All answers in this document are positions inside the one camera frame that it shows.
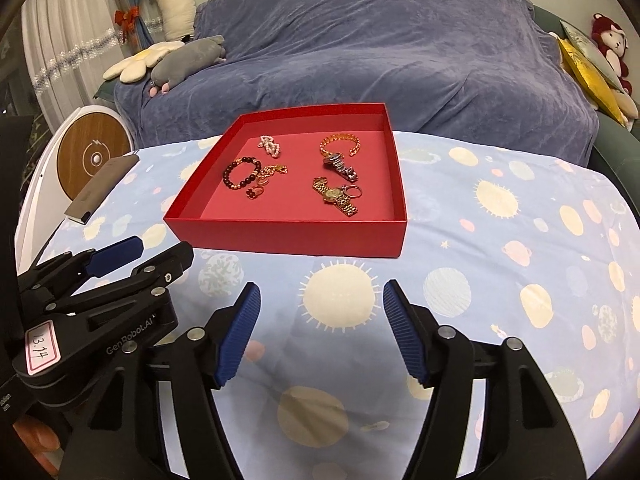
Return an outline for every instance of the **brown power bank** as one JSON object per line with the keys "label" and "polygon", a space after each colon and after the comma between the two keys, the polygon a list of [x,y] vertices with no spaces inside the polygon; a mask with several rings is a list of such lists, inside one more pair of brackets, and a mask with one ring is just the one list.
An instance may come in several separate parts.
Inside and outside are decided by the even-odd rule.
{"label": "brown power bank", "polygon": [[135,153],[110,158],[66,208],[65,215],[75,222],[86,224],[116,184],[139,160]]}

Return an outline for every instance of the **curtain lace trim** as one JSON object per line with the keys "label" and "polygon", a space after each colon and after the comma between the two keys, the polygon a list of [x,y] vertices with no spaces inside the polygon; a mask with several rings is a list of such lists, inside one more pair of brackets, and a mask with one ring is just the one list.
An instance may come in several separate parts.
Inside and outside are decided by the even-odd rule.
{"label": "curtain lace trim", "polygon": [[[160,32],[162,30],[162,17],[145,20],[145,25],[152,34]],[[39,96],[47,91],[51,84],[62,77],[63,74],[123,43],[122,32],[111,27],[99,38],[82,41],[71,50],[60,52],[58,56],[49,59],[46,65],[31,79],[36,95]]]}

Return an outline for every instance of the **human hand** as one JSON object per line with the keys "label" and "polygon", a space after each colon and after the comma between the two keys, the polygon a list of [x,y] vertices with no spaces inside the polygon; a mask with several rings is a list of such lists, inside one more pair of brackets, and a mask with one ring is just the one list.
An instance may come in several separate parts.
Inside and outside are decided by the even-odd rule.
{"label": "human hand", "polygon": [[60,448],[60,441],[53,430],[29,415],[23,415],[14,424],[14,430],[47,473],[56,476],[58,469],[44,455]]}

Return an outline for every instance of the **red box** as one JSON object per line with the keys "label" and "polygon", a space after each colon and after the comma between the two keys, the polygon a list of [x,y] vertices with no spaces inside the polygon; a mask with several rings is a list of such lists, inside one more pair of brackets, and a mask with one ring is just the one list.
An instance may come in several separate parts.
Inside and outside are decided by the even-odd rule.
{"label": "red box", "polygon": [[[325,168],[319,145],[326,136],[346,132],[361,140],[360,151],[345,164],[358,173],[363,195],[352,203],[352,217],[326,204],[312,188],[325,176],[329,187],[348,184]],[[260,136],[281,145],[280,157],[258,148]],[[353,143],[332,142],[327,149],[348,155]],[[263,166],[284,164],[264,193],[249,200],[245,191],[222,182],[227,165],[254,156]],[[241,164],[231,174],[238,183],[253,171]],[[164,216],[175,235],[194,247],[254,253],[397,258],[406,231],[406,208],[398,153],[383,104],[320,105],[269,110],[240,116],[213,146]]]}

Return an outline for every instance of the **red ribbon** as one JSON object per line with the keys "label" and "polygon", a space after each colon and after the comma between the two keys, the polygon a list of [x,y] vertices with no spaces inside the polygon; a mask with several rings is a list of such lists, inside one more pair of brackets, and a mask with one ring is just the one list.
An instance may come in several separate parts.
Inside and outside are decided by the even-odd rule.
{"label": "red ribbon", "polygon": [[138,7],[131,7],[129,12],[116,10],[116,15],[114,16],[113,21],[122,29],[122,39],[125,43],[127,43],[129,34],[132,34],[136,28],[136,18],[139,15],[140,9]]}

